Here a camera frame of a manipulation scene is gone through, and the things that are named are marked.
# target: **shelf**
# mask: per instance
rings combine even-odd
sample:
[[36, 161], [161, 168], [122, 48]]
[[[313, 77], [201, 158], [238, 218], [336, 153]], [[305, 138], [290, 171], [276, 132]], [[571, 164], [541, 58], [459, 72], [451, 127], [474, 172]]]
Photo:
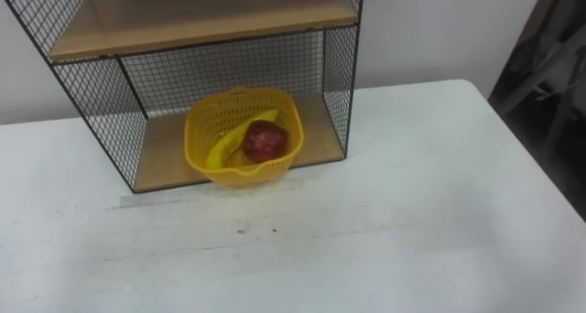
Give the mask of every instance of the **shelf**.
[[[293, 162], [293, 167], [342, 160], [344, 154], [321, 97], [297, 98], [296, 105], [303, 123], [305, 144]], [[184, 124], [185, 114], [148, 120], [136, 175], [137, 192], [208, 181], [185, 161]]]
[[344, 0], [85, 0], [53, 61], [351, 24]]

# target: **wire mesh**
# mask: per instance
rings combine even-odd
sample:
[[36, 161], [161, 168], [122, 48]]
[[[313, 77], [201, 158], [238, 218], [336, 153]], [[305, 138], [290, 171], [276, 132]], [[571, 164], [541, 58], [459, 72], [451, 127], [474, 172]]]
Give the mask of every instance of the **wire mesh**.
[[114, 164], [134, 184], [147, 119], [115, 60], [55, 67], [70, 98]]
[[184, 113], [234, 86], [277, 87], [299, 97], [321, 93], [319, 31], [123, 58], [149, 116]]
[[353, 75], [358, 27], [340, 28], [325, 32], [323, 101], [340, 145], [346, 152], [348, 127], [353, 95]]
[[25, 30], [41, 50], [44, 56], [73, 15], [80, 8], [83, 0], [6, 0], [17, 16], [24, 23]]

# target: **yellow plastic basket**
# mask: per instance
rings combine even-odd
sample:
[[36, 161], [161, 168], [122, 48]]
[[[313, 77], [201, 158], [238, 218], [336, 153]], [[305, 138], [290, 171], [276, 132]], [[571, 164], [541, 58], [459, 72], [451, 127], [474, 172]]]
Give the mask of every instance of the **yellow plastic basket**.
[[[204, 161], [218, 140], [257, 113], [278, 109], [277, 125], [288, 131], [288, 153], [274, 160], [253, 165], [238, 148], [226, 167], [207, 169]], [[202, 99], [193, 106], [185, 122], [185, 158], [190, 166], [211, 181], [239, 186], [279, 178], [293, 163], [303, 146], [303, 127], [291, 96], [273, 88], [233, 88]]]

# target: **banana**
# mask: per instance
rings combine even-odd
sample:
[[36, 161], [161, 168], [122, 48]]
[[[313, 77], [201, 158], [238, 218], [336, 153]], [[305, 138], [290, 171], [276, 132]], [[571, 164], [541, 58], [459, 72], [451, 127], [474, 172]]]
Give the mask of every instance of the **banana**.
[[216, 145], [212, 147], [210, 153], [205, 159], [204, 166], [207, 169], [219, 169], [226, 164], [228, 157], [240, 146], [244, 140], [244, 134], [248, 129], [248, 125], [254, 121], [263, 120], [274, 122], [277, 119], [278, 110], [272, 109], [258, 113], [246, 121], [242, 122], [234, 129], [230, 130], [224, 135]]

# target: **wooden shelf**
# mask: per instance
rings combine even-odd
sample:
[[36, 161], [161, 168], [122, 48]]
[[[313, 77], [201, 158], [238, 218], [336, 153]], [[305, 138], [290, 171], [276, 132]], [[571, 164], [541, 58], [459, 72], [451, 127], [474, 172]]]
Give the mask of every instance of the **wooden shelf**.
[[[296, 104], [303, 123], [305, 143], [293, 167], [342, 160], [344, 155], [321, 97], [298, 98]], [[185, 161], [184, 125], [185, 114], [148, 120], [136, 175], [136, 191], [168, 189], [208, 181]]]
[[344, 0], [85, 0], [54, 61], [355, 23]]

